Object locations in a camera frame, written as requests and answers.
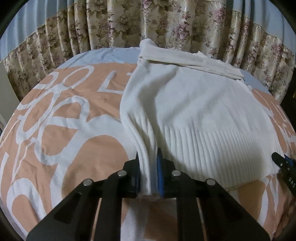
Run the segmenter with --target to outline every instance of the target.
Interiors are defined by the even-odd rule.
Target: curtain fold
[[[291,81],[295,57],[282,39],[250,19],[249,1],[74,0],[47,18],[4,59],[17,97],[72,56],[103,47],[158,46],[218,58],[250,72],[278,102]]]

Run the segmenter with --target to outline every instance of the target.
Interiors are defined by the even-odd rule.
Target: bedspread
[[[32,26],[28,36],[23,29]],[[144,38],[244,69],[278,102],[295,66],[296,36],[269,0],[30,0],[1,38],[0,54],[21,100],[72,56]]]
[[[135,68],[106,63],[58,69],[18,106],[0,140],[0,198],[23,238],[85,178],[105,179],[135,157],[119,120],[121,96]],[[252,93],[270,116],[283,152],[295,157],[296,134],[278,102],[258,89]],[[230,194],[271,237],[283,213],[294,208],[277,175]],[[121,223],[121,240],[176,240],[176,203],[124,200]]]

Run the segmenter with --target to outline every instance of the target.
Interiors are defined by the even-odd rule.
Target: blue gripper pad
[[[157,181],[158,181],[158,191],[161,197],[164,197],[164,179],[163,179],[163,170],[162,170],[162,153],[160,148],[157,151]]]
[[[294,166],[295,161],[293,159],[287,157],[286,155],[285,155],[285,159],[289,163],[290,166],[292,166],[292,167]]]

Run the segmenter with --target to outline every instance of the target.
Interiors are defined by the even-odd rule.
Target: folded white fabric
[[[235,80],[242,80],[244,75],[238,68],[221,60],[208,58],[203,53],[196,54],[170,49],[159,48],[151,39],[140,42],[140,60],[150,60],[163,63],[177,64],[207,73],[222,75]]]
[[[158,47],[147,51],[142,43],[142,60],[125,88],[120,118],[139,154],[143,195],[157,193],[158,147],[177,169],[198,180],[214,178],[224,188],[278,171],[271,154],[283,152],[275,129],[244,83],[221,71],[216,75],[180,66],[194,54]],[[145,60],[157,52],[162,63]],[[175,55],[178,65],[168,64]],[[224,66],[217,61],[208,69]],[[227,76],[241,75],[225,69]]]

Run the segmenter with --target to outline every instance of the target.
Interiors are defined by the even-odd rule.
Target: metal bolt head
[[[210,179],[207,180],[207,184],[210,185],[210,186],[214,186],[216,184],[216,181],[214,179],[210,178]]]
[[[126,175],[126,171],[125,170],[120,170],[118,171],[117,175],[120,176],[120,177],[124,177]]]
[[[172,171],[172,175],[173,175],[174,177],[178,177],[178,176],[181,175],[181,172],[180,172],[179,170],[173,170],[173,171]]]
[[[91,185],[93,183],[93,180],[92,179],[85,179],[84,181],[83,181],[83,185],[85,185],[85,186],[89,186],[89,185]]]

